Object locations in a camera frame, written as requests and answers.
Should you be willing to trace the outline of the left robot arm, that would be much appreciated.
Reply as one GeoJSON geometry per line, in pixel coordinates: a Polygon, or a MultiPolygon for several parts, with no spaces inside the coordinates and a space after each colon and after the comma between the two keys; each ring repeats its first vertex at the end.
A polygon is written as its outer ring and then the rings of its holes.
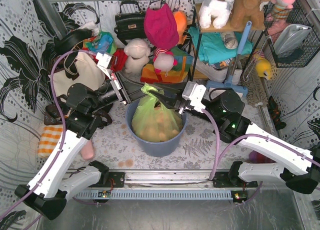
{"type": "Polygon", "coordinates": [[[27,184],[20,184],[16,196],[49,220],[57,218],[67,202],[85,188],[93,185],[113,187],[109,168],[92,161],[79,173],[64,179],[76,155],[89,142],[98,128],[103,128],[102,117],[95,113],[116,101],[131,103],[143,97],[143,85],[118,72],[97,90],[81,83],[71,85],[67,91],[66,105],[71,113],[53,152],[27,184]]]}

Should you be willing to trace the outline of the green trash bag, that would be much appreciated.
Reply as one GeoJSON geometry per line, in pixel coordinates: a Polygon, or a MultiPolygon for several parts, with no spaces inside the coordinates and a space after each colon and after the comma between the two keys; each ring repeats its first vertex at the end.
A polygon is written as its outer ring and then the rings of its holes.
{"type": "Polygon", "coordinates": [[[183,128],[181,116],[168,109],[150,91],[164,94],[163,90],[145,83],[141,91],[145,96],[139,100],[131,126],[134,134],[150,142],[164,142],[176,137],[183,128]]]}

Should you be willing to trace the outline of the blue trash bin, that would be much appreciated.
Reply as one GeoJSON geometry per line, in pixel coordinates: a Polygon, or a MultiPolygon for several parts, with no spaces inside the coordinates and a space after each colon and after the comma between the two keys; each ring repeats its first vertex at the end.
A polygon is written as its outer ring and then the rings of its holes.
{"type": "Polygon", "coordinates": [[[143,152],[145,152],[147,155],[153,156],[153,157],[164,157],[172,154],[178,148],[182,135],[187,127],[187,124],[188,124],[187,114],[184,113],[182,115],[183,128],[180,131],[180,133],[174,138],[164,142],[145,141],[134,134],[133,127],[132,127],[132,119],[138,104],[139,104],[139,100],[134,101],[133,103],[128,105],[126,110],[125,120],[126,120],[126,124],[129,132],[137,140],[138,145],[141,147],[143,152]]]}

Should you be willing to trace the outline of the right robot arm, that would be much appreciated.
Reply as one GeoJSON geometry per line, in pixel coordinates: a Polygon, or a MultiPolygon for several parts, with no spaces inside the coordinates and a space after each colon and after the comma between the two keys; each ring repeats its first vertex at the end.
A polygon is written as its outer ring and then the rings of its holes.
{"type": "Polygon", "coordinates": [[[217,96],[205,99],[206,87],[196,82],[155,83],[155,87],[169,93],[163,96],[150,91],[167,108],[181,114],[189,113],[213,124],[216,142],[228,144],[222,153],[216,153],[218,160],[233,145],[249,148],[272,160],[271,163],[233,162],[227,175],[232,185],[274,181],[302,194],[311,194],[319,188],[320,147],[299,148],[261,129],[242,115],[245,103],[232,88],[223,88],[217,96]]]}

